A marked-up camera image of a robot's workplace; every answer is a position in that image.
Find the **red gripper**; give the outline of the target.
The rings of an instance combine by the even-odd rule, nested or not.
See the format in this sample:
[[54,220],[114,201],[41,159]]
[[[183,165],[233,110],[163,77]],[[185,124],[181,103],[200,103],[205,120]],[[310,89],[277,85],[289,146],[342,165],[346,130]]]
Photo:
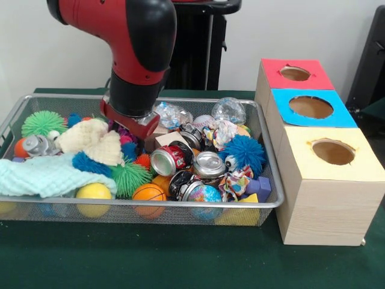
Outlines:
[[150,137],[159,125],[160,115],[151,111],[145,117],[135,118],[124,116],[109,104],[109,98],[102,98],[100,102],[101,113],[113,122],[124,126],[131,134],[138,138],[137,154],[145,154],[145,139]]

